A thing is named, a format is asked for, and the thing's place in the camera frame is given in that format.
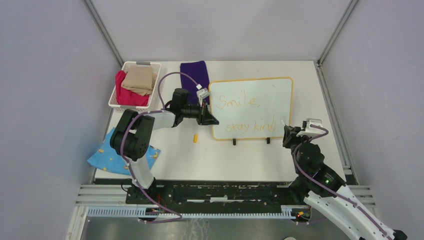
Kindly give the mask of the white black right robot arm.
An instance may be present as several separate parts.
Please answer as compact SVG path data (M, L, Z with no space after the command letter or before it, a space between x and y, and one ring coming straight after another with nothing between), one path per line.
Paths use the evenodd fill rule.
M324 163L325 156L312 141L328 135L319 123L305 121L302 127L284 126L282 146L290 149L296 179L289 199L303 202L335 224L351 240L406 240L374 216L354 195L347 182Z

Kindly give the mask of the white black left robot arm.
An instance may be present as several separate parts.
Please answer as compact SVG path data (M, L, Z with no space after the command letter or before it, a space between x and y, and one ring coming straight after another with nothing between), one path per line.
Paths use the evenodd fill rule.
M206 98L210 95L206 88L196 92L197 103L189 103L190 93L184 88L174 90L172 98L161 110L137 112L127 109L123 112L110 138L110 146L125 161L134 185L139 187L138 197L145 204L153 203L157 190L147 162L147 150L155 130L177 127L184 119L194 119L200 126L219 125L212 115Z

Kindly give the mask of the yellow framed whiteboard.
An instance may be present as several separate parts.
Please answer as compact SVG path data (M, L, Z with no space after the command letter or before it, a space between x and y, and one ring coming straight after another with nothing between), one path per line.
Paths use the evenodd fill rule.
M219 121L217 141L282 138L290 123L294 80L291 77L234 79L208 86L210 111Z

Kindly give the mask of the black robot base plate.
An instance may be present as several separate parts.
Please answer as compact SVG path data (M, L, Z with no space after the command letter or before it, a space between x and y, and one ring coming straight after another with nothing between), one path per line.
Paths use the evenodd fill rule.
M282 207L307 209L290 182L155 180L146 190L127 190L126 204L152 200L180 214L277 214Z

